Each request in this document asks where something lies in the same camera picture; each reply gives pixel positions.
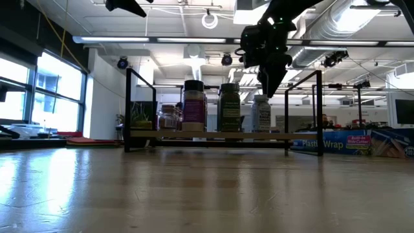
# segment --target security camera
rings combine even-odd
[[[223,55],[223,58],[221,60],[221,65],[223,66],[229,66],[233,63],[233,58],[229,53],[225,53]]]
[[[128,63],[128,57],[127,56],[120,57],[119,61],[118,61],[118,64],[116,64],[116,66],[119,69],[126,69],[126,68],[128,68],[128,65],[129,65],[129,63]]]

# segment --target jar lid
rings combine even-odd
[[[240,86],[238,83],[223,83],[220,86],[220,91],[238,92],[239,90]]]
[[[254,101],[267,101],[267,100],[268,98],[267,98],[267,95],[265,94],[256,94],[254,96]]]
[[[174,110],[175,107],[174,107],[174,105],[163,105],[163,106],[161,106],[161,109],[172,109],[172,110]]]
[[[198,80],[187,80],[184,82],[184,91],[204,91],[204,83]]]

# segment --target wooden floor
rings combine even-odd
[[[278,150],[0,153],[0,232],[414,232],[414,161]]]

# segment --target jar label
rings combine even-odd
[[[239,131],[240,102],[221,100],[221,131]]]
[[[176,126],[177,126],[177,123],[176,123],[176,121],[175,120],[173,120],[173,119],[165,119],[165,123],[164,123],[164,127],[165,128],[173,128],[173,129],[175,129],[176,128]]]
[[[183,122],[204,123],[204,100],[185,100]]]
[[[269,107],[253,105],[252,116],[252,131],[268,133],[271,125],[271,109]]]

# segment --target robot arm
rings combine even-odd
[[[246,68],[259,66],[257,79],[262,84],[263,94],[272,98],[287,71],[286,66],[292,64],[292,57],[287,51],[287,36],[296,30],[292,20],[304,10],[323,0],[273,0],[257,25],[247,26],[241,34],[240,49],[236,54],[242,56],[239,61]],[[380,4],[377,0],[366,0],[370,5]],[[411,30],[414,33],[414,1],[390,0],[401,8]]]

